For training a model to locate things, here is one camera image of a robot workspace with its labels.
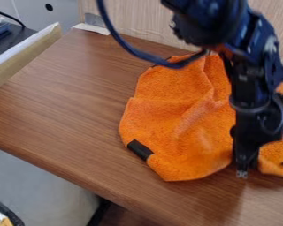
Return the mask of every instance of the wooden table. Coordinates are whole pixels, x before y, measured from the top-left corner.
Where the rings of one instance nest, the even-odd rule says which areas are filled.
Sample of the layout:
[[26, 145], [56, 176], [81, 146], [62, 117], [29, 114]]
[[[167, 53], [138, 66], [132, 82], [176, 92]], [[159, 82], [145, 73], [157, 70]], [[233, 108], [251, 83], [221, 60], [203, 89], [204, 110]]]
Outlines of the wooden table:
[[73, 29], [0, 88], [0, 148], [163, 225], [283, 225], [283, 178], [243, 181], [230, 167], [166, 183], [123, 147], [119, 120], [149, 66], [109, 36]]

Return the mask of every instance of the black cable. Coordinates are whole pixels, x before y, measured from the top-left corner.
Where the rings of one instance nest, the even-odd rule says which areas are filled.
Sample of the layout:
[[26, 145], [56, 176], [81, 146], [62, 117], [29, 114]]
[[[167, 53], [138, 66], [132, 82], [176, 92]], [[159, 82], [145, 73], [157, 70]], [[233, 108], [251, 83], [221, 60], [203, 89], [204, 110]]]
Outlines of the black cable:
[[26, 27], [20, 20], [14, 18], [14, 17], [11, 16], [11, 15], [8, 15], [8, 14], [6, 14], [6, 13], [4, 13], [4, 12], [1, 12], [1, 11], [0, 11], [0, 15], [5, 16], [6, 18], [9, 18], [9, 19], [13, 19], [14, 21], [17, 21], [17, 22], [18, 22], [20, 25], [22, 25], [23, 27]]
[[119, 45], [121, 47], [123, 47], [127, 52], [129, 52], [130, 54], [132, 54], [135, 57], [139, 57], [140, 59], [149, 61], [151, 63], [154, 64], [158, 64], [158, 65], [162, 65], [165, 67], [169, 67], [169, 68], [173, 68], [173, 69], [180, 69], [185, 67], [186, 65], [190, 64], [191, 62], [194, 62], [195, 60], [198, 60], [199, 58], [205, 56], [208, 51], [206, 49], [202, 49], [200, 52], [192, 55], [190, 58], [186, 59], [186, 60], [182, 60], [180, 62], [177, 63], [170, 63], [166, 60], [164, 60], [163, 58], [159, 57], [159, 56], [153, 56], [149, 53], [140, 51], [134, 47], [132, 47], [131, 45], [129, 45], [116, 31], [116, 29], [114, 28], [113, 24], [111, 23], [108, 13], [106, 11], [106, 7], [104, 5], [103, 0], [97, 0], [97, 7], [98, 10], [101, 13], [101, 16], [103, 18], [104, 23], [106, 24], [108, 30], [111, 32], [111, 35], [113, 36], [113, 38], [119, 43]]

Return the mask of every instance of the orange cloth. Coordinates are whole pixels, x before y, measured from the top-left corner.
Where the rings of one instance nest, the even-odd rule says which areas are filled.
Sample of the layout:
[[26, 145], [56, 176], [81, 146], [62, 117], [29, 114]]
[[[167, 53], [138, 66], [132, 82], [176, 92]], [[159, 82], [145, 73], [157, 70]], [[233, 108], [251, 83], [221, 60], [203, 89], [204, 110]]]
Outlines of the orange cloth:
[[[229, 106], [230, 93], [218, 56], [207, 56], [182, 70], [149, 68], [126, 106], [121, 138], [126, 146], [136, 139], [148, 147], [154, 154], [147, 164], [163, 180], [206, 177], [232, 161], [229, 131], [235, 112]], [[283, 176], [282, 163], [283, 141], [261, 148], [260, 171]]]

